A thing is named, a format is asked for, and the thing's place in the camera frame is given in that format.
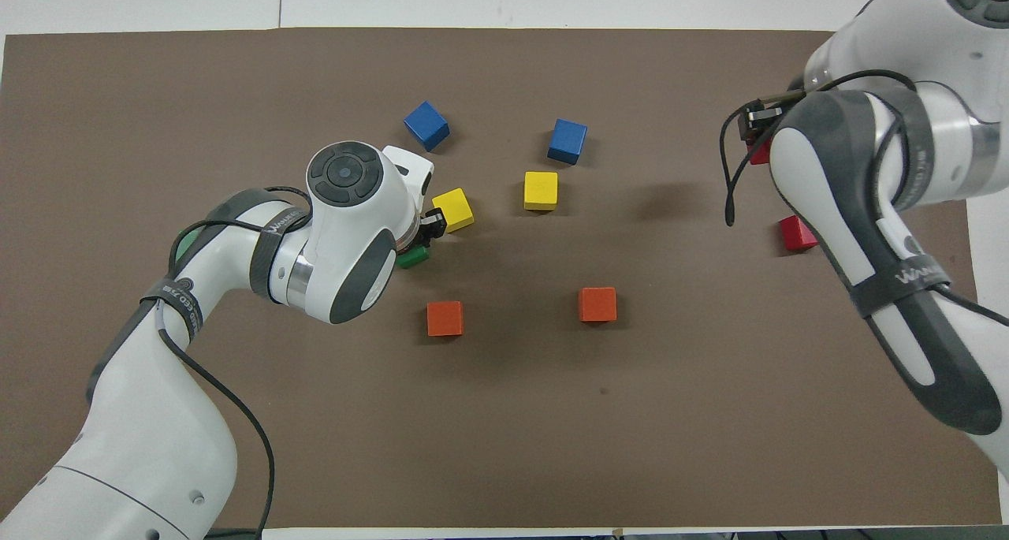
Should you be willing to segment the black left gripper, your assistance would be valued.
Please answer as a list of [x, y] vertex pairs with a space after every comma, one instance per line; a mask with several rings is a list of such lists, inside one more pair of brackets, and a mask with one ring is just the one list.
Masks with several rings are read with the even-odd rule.
[[417, 231], [411, 238], [408, 249], [418, 246], [429, 247], [434, 238], [441, 238], [447, 230], [447, 220], [441, 209], [427, 210], [419, 216]]

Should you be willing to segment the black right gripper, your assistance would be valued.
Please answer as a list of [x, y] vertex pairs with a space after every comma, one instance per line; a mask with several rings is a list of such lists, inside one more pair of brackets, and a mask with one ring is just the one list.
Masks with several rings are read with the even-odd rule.
[[806, 97], [806, 91], [788, 90], [777, 95], [756, 99], [757, 105], [745, 105], [739, 115], [739, 138], [754, 142], [779, 116], [787, 113], [797, 102]]

